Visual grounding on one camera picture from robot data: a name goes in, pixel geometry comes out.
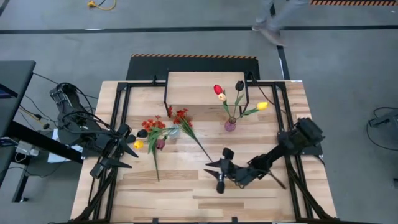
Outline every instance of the red tulip bud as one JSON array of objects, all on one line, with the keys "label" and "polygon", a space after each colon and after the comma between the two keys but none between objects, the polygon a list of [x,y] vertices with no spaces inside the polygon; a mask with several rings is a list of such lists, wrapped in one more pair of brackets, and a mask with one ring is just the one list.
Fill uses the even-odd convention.
[{"label": "red tulip bud", "polygon": [[222,89],[222,87],[219,86],[219,85],[214,85],[214,92],[215,92],[217,95],[219,95],[219,94],[222,94],[222,93],[223,93],[223,89]]}]

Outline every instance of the shoe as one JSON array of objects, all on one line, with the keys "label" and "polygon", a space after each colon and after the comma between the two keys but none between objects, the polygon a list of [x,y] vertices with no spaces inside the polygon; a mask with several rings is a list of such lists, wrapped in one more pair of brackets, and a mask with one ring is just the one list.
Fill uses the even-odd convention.
[{"label": "shoe", "polygon": [[253,31],[259,31],[260,29],[265,29],[266,27],[266,22],[261,22],[261,23],[256,23],[251,27],[251,30]]},{"label": "shoe", "polygon": [[285,46],[278,31],[274,32],[267,28],[260,28],[259,31],[269,40],[269,42],[275,44],[276,46]]}]

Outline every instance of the wooden tabletop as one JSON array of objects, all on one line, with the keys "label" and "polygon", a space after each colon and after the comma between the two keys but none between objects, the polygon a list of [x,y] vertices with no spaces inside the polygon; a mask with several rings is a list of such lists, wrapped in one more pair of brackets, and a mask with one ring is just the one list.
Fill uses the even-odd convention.
[{"label": "wooden tabletop", "polygon": [[[96,115],[108,123],[116,86],[117,82],[103,82],[99,94]],[[303,83],[286,81],[286,86],[293,119],[311,117]],[[262,90],[268,98],[273,99],[271,88],[262,87]],[[227,93],[227,97],[235,98],[234,94]],[[163,96],[163,87],[138,87],[131,90],[126,123],[132,128],[132,133],[141,129],[143,120],[154,119],[155,115],[160,115],[166,126],[172,124],[172,120],[166,116]],[[248,109],[265,101],[257,87],[249,87],[249,99]],[[228,147],[235,152],[233,162],[244,166],[254,156],[266,153],[277,145],[276,133],[279,129],[272,105],[239,120],[236,130],[230,133],[224,130],[228,115],[221,104],[207,108],[186,107],[189,109],[188,115],[193,117],[195,134],[214,161],[221,157],[223,148]],[[209,162],[208,158],[185,134],[178,139],[167,140],[163,151],[157,154],[160,182],[157,181],[153,155],[147,153],[146,147],[138,155],[139,158],[135,158],[125,154],[121,158],[121,161],[132,165],[132,169],[119,169],[112,222],[151,222],[153,218],[159,218],[160,222],[230,222],[231,217],[238,217],[241,222],[295,220],[289,188],[282,189],[268,175],[262,180],[255,180],[245,189],[239,189],[226,180],[225,193],[218,194],[215,190],[216,180],[203,171],[205,163]],[[84,161],[71,218],[79,215],[87,205],[92,181],[89,171],[96,160],[89,158]],[[313,156],[302,156],[302,160],[309,191],[327,213],[335,216],[323,165]],[[289,185],[283,159],[275,161],[271,171],[286,186]],[[297,191],[304,217],[302,194],[299,189]],[[100,217],[104,216],[105,201]]]}]

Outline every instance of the black and yellow tape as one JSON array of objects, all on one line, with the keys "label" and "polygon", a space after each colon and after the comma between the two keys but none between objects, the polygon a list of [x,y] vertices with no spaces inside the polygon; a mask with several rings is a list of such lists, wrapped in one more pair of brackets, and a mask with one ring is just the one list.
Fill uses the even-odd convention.
[{"label": "black and yellow tape", "polygon": [[390,1],[329,1],[311,0],[311,5],[315,6],[398,6],[395,0]]},{"label": "black and yellow tape", "polygon": [[131,57],[178,57],[178,58],[235,58],[235,59],[256,59],[255,56],[237,55],[185,55],[185,54],[132,54]]}]

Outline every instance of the yellow cable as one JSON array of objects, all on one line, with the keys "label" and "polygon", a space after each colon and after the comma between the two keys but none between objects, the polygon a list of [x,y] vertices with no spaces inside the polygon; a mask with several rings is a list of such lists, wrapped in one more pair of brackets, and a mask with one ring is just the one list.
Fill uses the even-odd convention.
[{"label": "yellow cable", "polygon": [[28,111],[24,110],[23,108],[19,108],[22,112],[24,112],[25,114],[28,114],[31,118],[33,118],[34,120],[36,120],[37,122],[39,122],[41,125],[44,125],[43,122],[39,121],[35,116],[31,115]]},{"label": "yellow cable", "polygon": [[113,0],[113,6],[111,6],[111,7],[109,7],[109,8],[99,7],[99,6],[97,6],[97,5],[94,3],[94,1],[88,1],[87,6],[88,6],[88,7],[95,7],[95,8],[97,8],[97,9],[101,9],[101,10],[105,10],[105,11],[109,11],[109,10],[112,10],[112,9],[114,9],[114,8],[116,7],[116,0]]}]

